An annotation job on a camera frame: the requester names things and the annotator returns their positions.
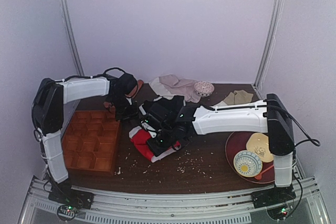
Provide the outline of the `red white underwear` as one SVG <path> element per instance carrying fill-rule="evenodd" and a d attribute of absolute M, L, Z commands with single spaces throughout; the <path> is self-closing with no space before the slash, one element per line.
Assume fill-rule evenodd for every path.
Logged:
<path fill-rule="evenodd" d="M 168 148 L 159 156 L 155 156 L 154 153 L 150 150 L 146 141 L 150 139 L 150 134 L 142 129 L 140 126 L 134 127 L 129 132 L 130 141 L 133 143 L 134 147 L 149 161 L 155 163 L 181 149 L 181 144 L 177 142 L 174 147 Z"/>

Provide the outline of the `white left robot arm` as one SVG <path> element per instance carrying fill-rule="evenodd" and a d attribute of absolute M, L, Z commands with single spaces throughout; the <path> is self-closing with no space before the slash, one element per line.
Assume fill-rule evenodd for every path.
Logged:
<path fill-rule="evenodd" d="M 121 68 L 117 70 L 122 73 L 119 77 L 110 75 L 110 69 L 107 69 L 94 76 L 42 79 L 31 105 L 31 120 L 34 138 L 40 144 L 41 156 L 52 181 L 61 184 L 69 177 L 61 146 L 64 105 L 91 97 L 105 97 L 108 107 L 114 107 L 117 120 L 137 116 L 138 106 L 133 98 L 140 85 L 134 75 Z"/>

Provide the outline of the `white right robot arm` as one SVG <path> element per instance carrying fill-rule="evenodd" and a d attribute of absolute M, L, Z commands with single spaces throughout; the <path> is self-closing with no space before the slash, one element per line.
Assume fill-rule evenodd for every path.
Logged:
<path fill-rule="evenodd" d="M 287 111 L 276 94 L 254 103 L 208 106 L 186 104 L 182 96 L 144 101 L 140 109 L 140 126 L 150 134 L 149 149 L 161 155 L 176 143 L 182 147 L 195 135 L 218 132 L 256 132 L 269 137 L 269 150 L 275 158 L 275 186 L 288 187 L 292 183 L 292 159 L 297 147 L 293 125 L 306 136 L 306 141 L 320 146 L 300 123 Z"/>

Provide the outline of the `black white underwear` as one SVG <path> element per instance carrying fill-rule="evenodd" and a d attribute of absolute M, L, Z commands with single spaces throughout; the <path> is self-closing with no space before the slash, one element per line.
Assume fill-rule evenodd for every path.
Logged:
<path fill-rule="evenodd" d="M 153 101 L 144 101 L 139 107 L 142 115 L 150 115 L 158 120 L 174 119 L 185 105 L 184 97 L 175 95 L 172 99 L 160 97 Z"/>

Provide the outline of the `rust orange underwear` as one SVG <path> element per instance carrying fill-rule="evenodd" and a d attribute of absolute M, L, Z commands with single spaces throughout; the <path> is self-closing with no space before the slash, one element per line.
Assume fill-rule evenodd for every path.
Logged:
<path fill-rule="evenodd" d="M 133 90 L 129 94 L 126 95 L 126 97 L 134 98 L 142 88 L 143 84 L 144 84 L 143 80 L 138 80 L 137 85 L 133 88 Z"/>

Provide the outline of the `mauve white underwear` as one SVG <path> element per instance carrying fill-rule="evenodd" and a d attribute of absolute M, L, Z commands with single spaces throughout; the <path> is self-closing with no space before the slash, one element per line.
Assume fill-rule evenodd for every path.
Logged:
<path fill-rule="evenodd" d="M 186 102 L 198 103 L 201 97 L 195 92 L 195 83 L 195 80 L 179 79 L 176 75 L 169 74 L 154 78 L 149 86 L 160 97 L 171 100 L 175 95 L 180 95 Z"/>

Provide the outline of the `wooden compartment tray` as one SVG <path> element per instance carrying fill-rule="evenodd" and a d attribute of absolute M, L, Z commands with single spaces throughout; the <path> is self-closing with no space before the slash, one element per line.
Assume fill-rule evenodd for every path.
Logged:
<path fill-rule="evenodd" d="M 62 140 L 69 174 L 111 177 L 121 130 L 113 111 L 76 111 Z"/>

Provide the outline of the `round red tray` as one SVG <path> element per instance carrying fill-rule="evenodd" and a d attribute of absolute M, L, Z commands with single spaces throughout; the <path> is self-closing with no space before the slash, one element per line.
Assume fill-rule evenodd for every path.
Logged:
<path fill-rule="evenodd" d="M 266 134 L 234 132 L 227 139 L 225 154 L 241 178 L 255 184 L 275 182 L 274 157 Z"/>

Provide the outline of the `blue yellow patterned bowl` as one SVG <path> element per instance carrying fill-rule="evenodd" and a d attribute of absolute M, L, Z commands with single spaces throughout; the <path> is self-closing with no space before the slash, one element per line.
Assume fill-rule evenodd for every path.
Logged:
<path fill-rule="evenodd" d="M 243 150 L 238 152 L 233 159 L 235 171 L 243 177 L 255 177 L 262 168 L 263 163 L 261 159 L 253 152 Z"/>

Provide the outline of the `orange plastic spoon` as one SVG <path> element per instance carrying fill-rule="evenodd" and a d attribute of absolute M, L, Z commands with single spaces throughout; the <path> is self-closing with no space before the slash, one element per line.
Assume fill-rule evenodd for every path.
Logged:
<path fill-rule="evenodd" d="M 262 175 L 263 175 L 265 172 L 271 170 L 273 167 L 274 167 L 273 165 L 267 167 L 266 169 L 262 170 L 258 175 L 256 175 L 254 178 L 255 178 L 256 180 L 261 180 L 261 179 L 262 179 Z"/>

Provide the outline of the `circuit board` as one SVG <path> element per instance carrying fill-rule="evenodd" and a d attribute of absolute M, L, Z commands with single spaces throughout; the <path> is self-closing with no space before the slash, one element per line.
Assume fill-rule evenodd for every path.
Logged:
<path fill-rule="evenodd" d="M 56 210 L 56 215 L 61 221 L 72 221 L 78 213 L 77 208 L 68 205 L 60 205 Z"/>
<path fill-rule="evenodd" d="M 268 208 L 267 214 L 272 220 L 280 221 L 285 220 L 292 210 L 293 207 L 282 205 Z"/>

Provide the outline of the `right circuit board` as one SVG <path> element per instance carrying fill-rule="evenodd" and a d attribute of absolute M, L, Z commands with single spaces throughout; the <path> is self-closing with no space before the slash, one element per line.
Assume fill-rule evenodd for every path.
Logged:
<path fill-rule="evenodd" d="M 267 214 L 272 220 L 280 221 L 285 220 L 292 210 L 293 207 L 282 205 L 268 208 Z"/>

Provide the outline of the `left aluminium corner post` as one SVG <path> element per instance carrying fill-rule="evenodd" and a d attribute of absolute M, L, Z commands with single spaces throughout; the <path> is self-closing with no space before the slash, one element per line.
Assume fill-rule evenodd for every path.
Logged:
<path fill-rule="evenodd" d="M 83 70 L 82 62 L 80 60 L 79 51 L 78 51 L 76 40 L 75 40 L 75 35 L 74 35 L 71 18 L 70 18 L 68 2 L 67 0 L 59 0 L 59 2 L 60 2 L 62 18 L 64 21 L 65 30 L 66 30 L 66 34 L 67 34 L 67 38 L 68 38 L 68 42 L 70 46 L 71 56 L 72 56 L 72 59 L 75 65 L 75 69 L 76 69 L 77 75 L 83 76 L 85 73 Z"/>

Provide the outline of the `aluminium corner post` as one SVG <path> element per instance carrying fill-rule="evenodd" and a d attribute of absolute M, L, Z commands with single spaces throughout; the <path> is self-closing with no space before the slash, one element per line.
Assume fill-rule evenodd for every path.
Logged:
<path fill-rule="evenodd" d="M 262 89 L 262 83 L 264 82 L 264 79 L 266 77 L 270 58 L 275 45 L 275 35 L 280 21 L 283 2 L 284 0 L 274 0 L 265 46 L 263 49 L 257 76 L 254 82 L 254 87 L 257 91 L 260 91 Z"/>
<path fill-rule="evenodd" d="M 64 21 L 65 30 L 66 30 L 66 34 L 67 34 L 67 38 L 68 38 L 68 42 L 70 46 L 71 56 L 72 56 L 72 59 L 75 65 L 75 69 L 76 69 L 77 75 L 83 76 L 85 73 L 83 70 L 82 62 L 80 60 L 79 51 L 78 51 L 76 40 L 75 40 L 75 35 L 74 35 L 71 18 L 70 18 L 68 2 L 67 0 L 59 0 L 59 2 L 60 2 L 62 18 Z"/>

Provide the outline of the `front aluminium rail frame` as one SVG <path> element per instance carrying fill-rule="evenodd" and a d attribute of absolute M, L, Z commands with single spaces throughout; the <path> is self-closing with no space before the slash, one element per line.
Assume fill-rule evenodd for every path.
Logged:
<path fill-rule="evenodd" d="M 314 177 L 293 183 L 297 198 L 285 223 L 332 223 Z M 151 195 L 95 190 L 90 209 L 68 215 L 70 223 L 279 223 L 277 205 L 255 208 L 255 189 L 224 193 Z"/>

